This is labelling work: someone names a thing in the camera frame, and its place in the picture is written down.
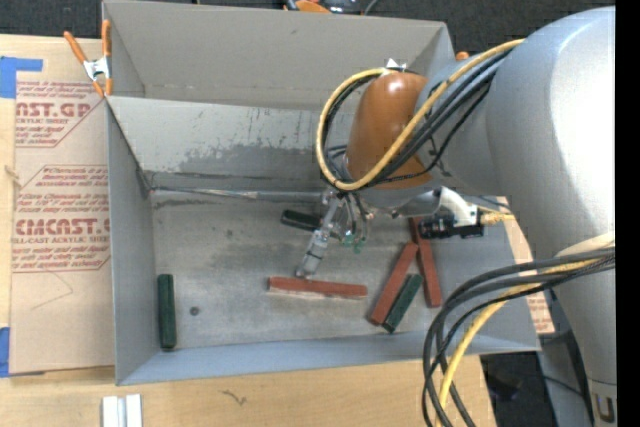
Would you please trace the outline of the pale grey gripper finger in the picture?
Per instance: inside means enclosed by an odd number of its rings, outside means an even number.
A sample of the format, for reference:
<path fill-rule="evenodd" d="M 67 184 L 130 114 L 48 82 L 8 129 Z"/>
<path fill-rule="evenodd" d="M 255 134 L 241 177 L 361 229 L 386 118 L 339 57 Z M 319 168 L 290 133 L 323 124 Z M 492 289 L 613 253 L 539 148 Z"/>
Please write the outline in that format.
<path fill-rule="evenodd" d="M 316 230 L 307 248 L 307 274 L 315 275 L 328 250 L 331 237 L 321 230 Z"/>
<path fill-rule="evenodd" d="M 311 277 L 316 274 L 327 250 L 327 235 L 317 229 L 313 232 L 302 261 L 295 270 L 296 277 Z"/>

